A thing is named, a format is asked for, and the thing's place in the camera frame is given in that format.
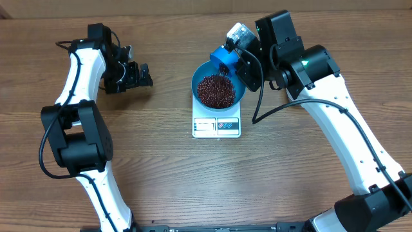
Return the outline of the blue plastic measuring scoop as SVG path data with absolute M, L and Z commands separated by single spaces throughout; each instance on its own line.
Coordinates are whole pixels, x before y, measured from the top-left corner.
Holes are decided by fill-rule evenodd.
M 236 74 L 236 64 L 239 61 L 239 56 L 234 50 L 229 52 L 221 45 L 210 54 L 210 61 L 220 73 L 227 77 L 233 77 Z

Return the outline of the white digital kitchen scale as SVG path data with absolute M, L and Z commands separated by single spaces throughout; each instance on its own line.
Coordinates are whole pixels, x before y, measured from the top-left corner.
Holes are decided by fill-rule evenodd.
M 192 136 L 197 139 L 233 139 L 241 136 L 241 107 L 209 109 L 192 99 Z

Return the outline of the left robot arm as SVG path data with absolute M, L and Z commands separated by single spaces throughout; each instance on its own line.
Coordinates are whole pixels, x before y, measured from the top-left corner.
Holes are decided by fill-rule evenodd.
M 88 25 L 85 39 L 56 45 L 68 51 L 71 64 L 61 95 L 41 110 L 40 168 L 58 178 L 44 165 L 48 143 L 57 165 L 68 171 L 64 179 L 76 179 L 88 194 L 99 231 L 139 231 L 113 174 L 113 140 L 96 101 L 99 90 L 112 94 L 152 86 L 148 65 L 134 62 L 132 47 L 121 46 L 116 33 L 102 23 Z

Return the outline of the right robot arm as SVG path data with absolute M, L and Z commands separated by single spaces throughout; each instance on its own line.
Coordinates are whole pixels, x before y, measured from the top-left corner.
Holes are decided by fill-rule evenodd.
M 278 231 L 377 231 L 411 212 L 411 175 L 381 146 L 352 101 L 329 51 L 305 48 L 286 10 L 235 24 L 225 47 L 239 56 L 235 69 L 253 92 L 265 84 L 302 106 L 336 152 L 352 193 L 306 222 L 277 223 Z

